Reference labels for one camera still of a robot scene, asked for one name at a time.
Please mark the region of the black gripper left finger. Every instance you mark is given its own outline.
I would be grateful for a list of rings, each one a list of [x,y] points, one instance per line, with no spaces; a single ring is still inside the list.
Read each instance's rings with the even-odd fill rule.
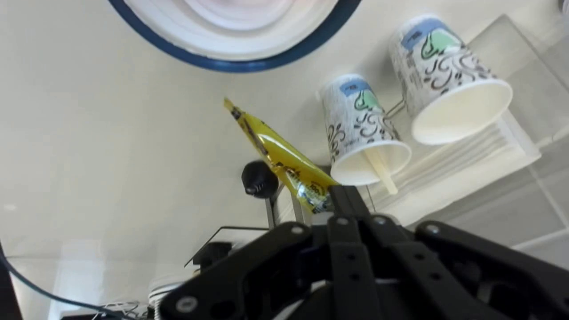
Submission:
[[[162,320],[271,320],[331,277],[326,233],[285,222],[185,281],[159,304]]]

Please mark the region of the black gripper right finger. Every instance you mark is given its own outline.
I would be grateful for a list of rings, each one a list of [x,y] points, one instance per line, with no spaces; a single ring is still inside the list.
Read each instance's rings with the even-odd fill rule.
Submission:
[[[395,279],[422,316],[569,320],[569,272],[443,222],[415,231],[372,215],[354,187],[331,187],[378,279]]]

